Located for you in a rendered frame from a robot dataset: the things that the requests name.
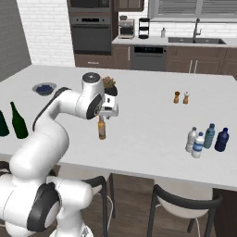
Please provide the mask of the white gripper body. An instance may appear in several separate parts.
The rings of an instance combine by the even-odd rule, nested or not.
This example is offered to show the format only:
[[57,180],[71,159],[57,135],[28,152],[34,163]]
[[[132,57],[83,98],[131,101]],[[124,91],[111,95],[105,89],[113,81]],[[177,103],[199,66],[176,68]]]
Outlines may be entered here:
[[99,115],[106,118],[117,117],[119,115],[119,105],[115,104],[113,107],[102,106]]

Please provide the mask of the amber glass bottle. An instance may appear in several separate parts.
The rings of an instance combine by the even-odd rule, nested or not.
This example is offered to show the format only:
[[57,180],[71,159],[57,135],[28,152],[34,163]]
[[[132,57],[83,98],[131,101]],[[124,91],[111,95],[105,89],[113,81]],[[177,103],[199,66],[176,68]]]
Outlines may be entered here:
[[99,139],[104,140],[106,138],[106,123],[104,121],[103,116],[99,116],[98,132],[99,132]]

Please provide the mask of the potted plant in black pot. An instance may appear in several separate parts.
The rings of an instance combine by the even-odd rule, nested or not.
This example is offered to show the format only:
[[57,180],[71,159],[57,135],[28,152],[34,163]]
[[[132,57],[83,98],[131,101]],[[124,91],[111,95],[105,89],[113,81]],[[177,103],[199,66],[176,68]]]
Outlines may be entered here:
[[104,83],[104,88],[105,88],[106,94],[109,94],[112,96],[118,95],[118,89],[116,87],[116,82],[113,78],[106,76],[103,78],[103,83]]

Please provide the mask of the grey dishwasher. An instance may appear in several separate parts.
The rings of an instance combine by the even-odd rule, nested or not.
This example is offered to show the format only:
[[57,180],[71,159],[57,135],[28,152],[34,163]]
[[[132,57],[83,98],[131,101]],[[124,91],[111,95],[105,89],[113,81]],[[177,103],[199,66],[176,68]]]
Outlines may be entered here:
[[131,48],[131,69],[164,71],[166,56],[166,46],[135,45]]

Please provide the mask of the grey bowl of blueberries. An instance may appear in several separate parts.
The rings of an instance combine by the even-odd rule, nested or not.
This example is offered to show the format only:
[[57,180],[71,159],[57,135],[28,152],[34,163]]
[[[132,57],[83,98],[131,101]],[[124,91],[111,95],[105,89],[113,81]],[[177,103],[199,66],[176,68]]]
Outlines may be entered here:
[[55,88],[56,88],[56,85],[54,83],[44,82],[44,83],[34,85],[32,87],[32,90],[41,96],[47,96],[47,95],[50,95],[54,91]]

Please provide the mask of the black and white chair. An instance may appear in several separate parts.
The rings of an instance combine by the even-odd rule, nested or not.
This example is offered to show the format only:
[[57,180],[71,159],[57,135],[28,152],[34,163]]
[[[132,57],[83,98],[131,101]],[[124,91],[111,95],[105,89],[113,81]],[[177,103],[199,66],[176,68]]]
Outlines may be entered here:
[[[101,194],[103,202],[103,237],[108,237],[110,220],[116,217],[114,206],[113,174],[84,180],[93,188],[94,194]],[[82,220],[81,212],[57,219],[57,227],[49,237],[94,237],[91,229]]]
[[191,185],[177,181],[158,181],[152,193],[147,237],[152,237],[156,208],[162,206],[171,215],[189,219],[187,231],[191,232],[193,224],[199,224],[198,219],[208,214],[204,237],[210,237],[216,209],[220,206],[223,197],[213,195],[210,187]]

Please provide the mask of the clear grey plastic bottle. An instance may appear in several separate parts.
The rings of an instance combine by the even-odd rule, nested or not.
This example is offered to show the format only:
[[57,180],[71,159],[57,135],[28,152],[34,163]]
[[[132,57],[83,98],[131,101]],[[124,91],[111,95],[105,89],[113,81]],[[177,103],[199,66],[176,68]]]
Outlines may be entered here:
[[191,153],[193,151],[193,143],[197,135],[198,135],[197,129],[193,127],[192,130],[188,133],[187,143],[185,146],[185,150],[188,153]]

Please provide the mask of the tall dark green glass bottle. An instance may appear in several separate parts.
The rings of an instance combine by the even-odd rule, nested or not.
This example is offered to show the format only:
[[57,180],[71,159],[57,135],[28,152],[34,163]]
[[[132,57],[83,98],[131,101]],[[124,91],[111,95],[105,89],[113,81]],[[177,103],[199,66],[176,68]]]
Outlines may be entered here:
[[12,125],[18,139],[28,137],[28,130],[24,118],[19,114],[13,102],[10,103],[12,108]]

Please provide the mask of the brown base cupboards run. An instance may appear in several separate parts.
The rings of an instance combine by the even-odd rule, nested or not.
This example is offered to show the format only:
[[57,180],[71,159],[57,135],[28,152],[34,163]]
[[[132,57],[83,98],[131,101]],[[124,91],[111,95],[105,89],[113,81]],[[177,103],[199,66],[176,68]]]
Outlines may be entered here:
[[[114,44],[110,56],[75,54],[75,66],[100,69],[131,69],[131,48]],[[167,72],[230,75],[237,80],[237,47],[167,46]]]

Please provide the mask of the dark microwave oven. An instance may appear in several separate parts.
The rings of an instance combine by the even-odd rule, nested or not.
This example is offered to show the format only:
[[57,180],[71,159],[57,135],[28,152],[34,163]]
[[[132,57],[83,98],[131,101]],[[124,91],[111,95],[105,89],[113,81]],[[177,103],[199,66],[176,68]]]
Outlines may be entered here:
[[68,0],[69,9],[74,12],[108,12],[110,0]]

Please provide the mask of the dark blue plastic bottle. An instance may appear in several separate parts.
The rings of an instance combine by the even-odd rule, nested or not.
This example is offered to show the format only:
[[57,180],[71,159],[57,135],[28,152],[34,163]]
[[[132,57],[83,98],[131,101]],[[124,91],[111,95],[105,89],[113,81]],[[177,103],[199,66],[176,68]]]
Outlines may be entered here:
[[223,152],[226,148],[226,145],[227,145],[227,142],[228,142],[229,138],[230,138],[230,136],[228,134],[228,129],[224,128],[223,131],[221,131],[218,134],[218,138],[217,138],[216,143],[215,143],[215,149],[218,152]]

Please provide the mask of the grey sink tap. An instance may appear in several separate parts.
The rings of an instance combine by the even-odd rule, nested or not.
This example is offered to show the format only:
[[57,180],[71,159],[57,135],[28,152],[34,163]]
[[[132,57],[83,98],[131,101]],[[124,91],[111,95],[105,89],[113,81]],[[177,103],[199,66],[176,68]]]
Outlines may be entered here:
[[193,39],[195,39],[197,35],[201,35],[201,31],[202,30],[200,30],[199,32],[197,31],[198,30],[197,28],[198,28],[198,23],[199,22],[200,22],[200,19],[197,18],[196,21],[195,21],[195,26],[194,26],[194,30],[193,30]]

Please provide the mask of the window with grey blinds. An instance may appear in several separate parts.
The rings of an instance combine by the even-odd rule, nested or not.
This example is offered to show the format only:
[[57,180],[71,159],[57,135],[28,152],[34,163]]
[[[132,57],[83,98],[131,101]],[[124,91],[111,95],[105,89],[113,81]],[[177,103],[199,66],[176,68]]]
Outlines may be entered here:
[[237,0],[149,0],[152,21],[237,21]]

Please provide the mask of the dark wall oven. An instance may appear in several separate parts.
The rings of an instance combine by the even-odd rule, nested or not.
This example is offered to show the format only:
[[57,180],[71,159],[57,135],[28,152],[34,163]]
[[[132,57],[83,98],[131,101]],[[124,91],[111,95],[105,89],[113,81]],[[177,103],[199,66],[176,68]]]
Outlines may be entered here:
[[111,54],[111,22],[109,16],[71,16],[73,51],[80,55]]

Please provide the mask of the brown wall cupboard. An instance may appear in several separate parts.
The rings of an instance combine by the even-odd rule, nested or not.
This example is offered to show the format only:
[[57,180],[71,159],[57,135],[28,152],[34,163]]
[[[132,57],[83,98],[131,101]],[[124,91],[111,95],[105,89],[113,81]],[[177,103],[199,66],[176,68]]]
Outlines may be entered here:
[[141,12],[144,0],[114,0],[114,9],[117,12]]

